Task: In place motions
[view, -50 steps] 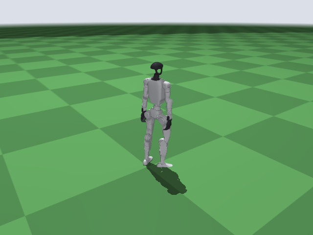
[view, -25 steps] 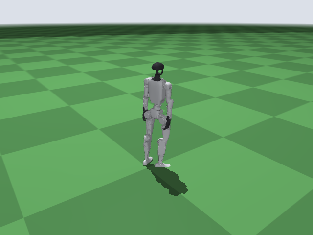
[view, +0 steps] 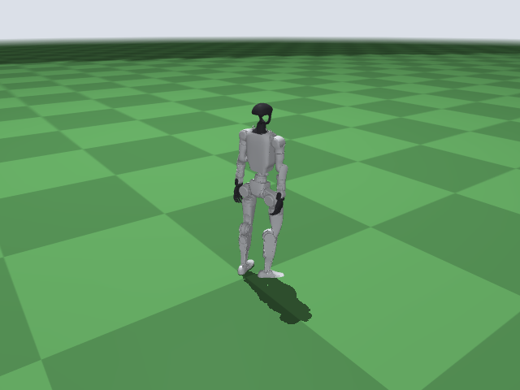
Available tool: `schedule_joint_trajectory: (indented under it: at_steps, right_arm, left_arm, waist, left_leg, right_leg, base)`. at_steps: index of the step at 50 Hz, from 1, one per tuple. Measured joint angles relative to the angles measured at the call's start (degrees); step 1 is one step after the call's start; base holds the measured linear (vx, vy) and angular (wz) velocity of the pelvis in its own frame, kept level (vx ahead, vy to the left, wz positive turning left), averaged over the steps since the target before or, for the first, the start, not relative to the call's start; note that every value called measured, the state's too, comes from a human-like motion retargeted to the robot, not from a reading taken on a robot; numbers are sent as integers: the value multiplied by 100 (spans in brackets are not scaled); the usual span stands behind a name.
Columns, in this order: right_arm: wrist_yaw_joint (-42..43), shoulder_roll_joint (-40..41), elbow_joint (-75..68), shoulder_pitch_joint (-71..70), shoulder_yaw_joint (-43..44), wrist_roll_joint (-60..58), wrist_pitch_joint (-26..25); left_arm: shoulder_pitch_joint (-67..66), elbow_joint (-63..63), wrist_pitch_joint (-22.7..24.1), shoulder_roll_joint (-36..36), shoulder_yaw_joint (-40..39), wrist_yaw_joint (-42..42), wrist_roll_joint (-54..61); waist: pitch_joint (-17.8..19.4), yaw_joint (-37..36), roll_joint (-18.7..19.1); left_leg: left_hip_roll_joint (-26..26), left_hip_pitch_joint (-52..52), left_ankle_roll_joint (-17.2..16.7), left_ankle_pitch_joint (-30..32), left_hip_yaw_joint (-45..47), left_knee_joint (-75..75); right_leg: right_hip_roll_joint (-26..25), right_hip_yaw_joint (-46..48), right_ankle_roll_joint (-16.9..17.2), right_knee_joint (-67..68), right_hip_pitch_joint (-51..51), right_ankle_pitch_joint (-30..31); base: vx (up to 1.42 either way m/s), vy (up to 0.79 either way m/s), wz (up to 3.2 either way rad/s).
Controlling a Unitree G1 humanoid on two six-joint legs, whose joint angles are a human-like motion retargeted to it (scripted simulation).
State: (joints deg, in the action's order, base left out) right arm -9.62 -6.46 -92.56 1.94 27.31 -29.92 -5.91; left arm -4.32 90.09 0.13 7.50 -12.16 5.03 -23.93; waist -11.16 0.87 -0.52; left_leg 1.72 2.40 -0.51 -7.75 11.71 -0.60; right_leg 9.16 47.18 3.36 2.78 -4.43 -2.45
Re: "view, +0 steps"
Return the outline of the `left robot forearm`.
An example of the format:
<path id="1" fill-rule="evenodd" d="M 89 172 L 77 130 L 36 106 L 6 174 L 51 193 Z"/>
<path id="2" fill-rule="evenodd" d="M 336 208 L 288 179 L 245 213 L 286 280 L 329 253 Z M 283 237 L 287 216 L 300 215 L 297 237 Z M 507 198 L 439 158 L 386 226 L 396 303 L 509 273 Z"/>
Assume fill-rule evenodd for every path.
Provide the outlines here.
<path id="1" fill-rule="evenodd" d="M 239 155 L 238 155 L 239 156 Z M 236 162 L 236 178 L 238 179 L 238 184 L 242 184 L 243 183 L 243 178 L 245 176 L 245 163 L 244 162 L 241 162 L 237 159 L 237 162 Z"/>

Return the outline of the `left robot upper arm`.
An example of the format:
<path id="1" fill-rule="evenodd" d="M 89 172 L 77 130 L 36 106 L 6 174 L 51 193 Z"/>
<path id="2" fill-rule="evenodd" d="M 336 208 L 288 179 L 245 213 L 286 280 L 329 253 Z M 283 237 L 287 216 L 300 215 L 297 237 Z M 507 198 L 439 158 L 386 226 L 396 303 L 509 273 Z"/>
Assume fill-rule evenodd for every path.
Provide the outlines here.
<path id="1" fill-rule="evenodd" d="M 247 163 L 248 160 L 247 160 L 247 153 L 246 153 L 246 133 L 248 132 L 250 128 L 246 128 L 246 129 L 243 129 L 239 132 L 239 138 L 240 138 L 240 143 L 239 143 L 239 156 L 238 156 L 238 160 L 243 162 L 243 163 Z"/>

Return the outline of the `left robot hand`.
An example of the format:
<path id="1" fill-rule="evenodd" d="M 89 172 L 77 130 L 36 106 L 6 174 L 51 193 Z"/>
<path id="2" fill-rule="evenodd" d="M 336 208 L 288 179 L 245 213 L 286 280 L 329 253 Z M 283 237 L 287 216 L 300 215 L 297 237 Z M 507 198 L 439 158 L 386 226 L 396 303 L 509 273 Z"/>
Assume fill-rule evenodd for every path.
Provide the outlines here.
<path id="1" fill-rule="evenodd" d="M 243 183 L 242 183 L 242 184 L 243 184 Z M 234 188 L 234 196 L 233 196 L 233 198 L 234 198 L 234 201 L 235 201 L 235 202 L 238 202 L 238 203 L 242 203 L 241 200 L 243 199 L 243 197 L 242 197 L 242 196 L 240 195 L 240 193 L 239 193 L 239 188 L 240 188 L 240 186 L 241 186 L 242 184 L 238 184 L 238 179 L 235 178 L 235 186 L 236 186 L 236 187 Z M 239 200 L 239 201 L 238 201 L 238 200 Z"/>

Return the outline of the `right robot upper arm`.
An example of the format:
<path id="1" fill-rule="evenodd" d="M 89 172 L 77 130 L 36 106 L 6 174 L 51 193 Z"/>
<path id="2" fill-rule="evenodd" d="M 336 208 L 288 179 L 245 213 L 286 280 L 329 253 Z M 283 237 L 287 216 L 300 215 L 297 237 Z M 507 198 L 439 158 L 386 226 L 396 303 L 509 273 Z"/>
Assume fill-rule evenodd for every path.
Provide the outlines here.
<path id="1" fill-rule="evenodd" d="M 285 165 L 283 164 L 285 139 L 281 136 L 271 135 L 271 145 L 275 149 L 275 169 L 280 172 L 280 167 Z"/>

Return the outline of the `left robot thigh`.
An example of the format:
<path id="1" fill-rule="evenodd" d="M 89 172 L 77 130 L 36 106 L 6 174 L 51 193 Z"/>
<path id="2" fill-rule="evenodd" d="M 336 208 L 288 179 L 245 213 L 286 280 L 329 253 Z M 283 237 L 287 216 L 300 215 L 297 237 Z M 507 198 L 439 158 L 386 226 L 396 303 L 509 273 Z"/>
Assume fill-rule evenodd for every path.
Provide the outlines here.
<path id="1" fill-rule="evenodd" d="M 240 186 L 239 193 L 243 197 L 243 224 L 240 232 L 242 235 L 249 236 L 253 231 L 254 212 L 257 198 L 249 193 L 249 182 Z"/>

